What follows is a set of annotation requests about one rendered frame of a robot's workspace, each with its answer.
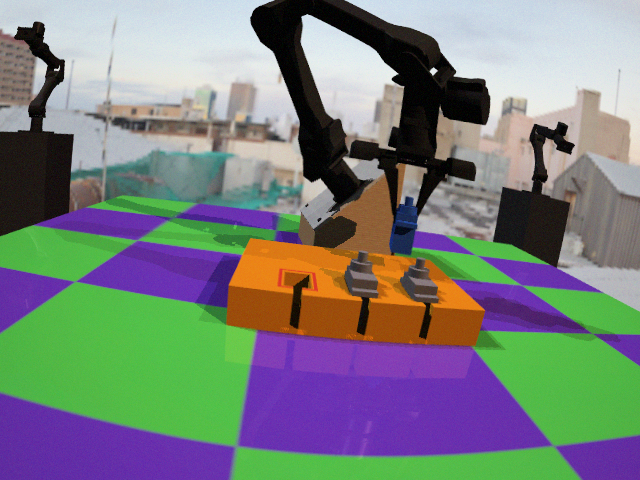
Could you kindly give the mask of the orange rectangular chassis with pockets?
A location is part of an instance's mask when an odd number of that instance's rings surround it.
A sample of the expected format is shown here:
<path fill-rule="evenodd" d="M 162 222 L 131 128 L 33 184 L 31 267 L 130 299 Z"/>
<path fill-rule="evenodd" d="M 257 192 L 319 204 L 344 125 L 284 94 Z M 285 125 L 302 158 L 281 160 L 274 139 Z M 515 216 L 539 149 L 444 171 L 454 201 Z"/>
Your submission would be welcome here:
<path fill-rule="evenodd" d="M 485 309 L 423 257 L 250 238 L 229 326 L 375 342 L 476 346 Z"/>

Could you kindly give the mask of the blue micro servo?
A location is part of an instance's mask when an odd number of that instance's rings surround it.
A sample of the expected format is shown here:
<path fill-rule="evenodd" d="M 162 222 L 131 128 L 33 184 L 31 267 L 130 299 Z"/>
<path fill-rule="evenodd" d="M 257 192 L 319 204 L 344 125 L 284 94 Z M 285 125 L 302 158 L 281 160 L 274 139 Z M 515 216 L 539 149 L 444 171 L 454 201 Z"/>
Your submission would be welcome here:
<path fill-rule="evenodd" d="M 414 197 L 406 196 L 405 204 L 396 208 L 390 237 L 391 256 L 397 254 L 412 255 L 413 239 L 417 229 L 417 209 L 413 205 Z"/>

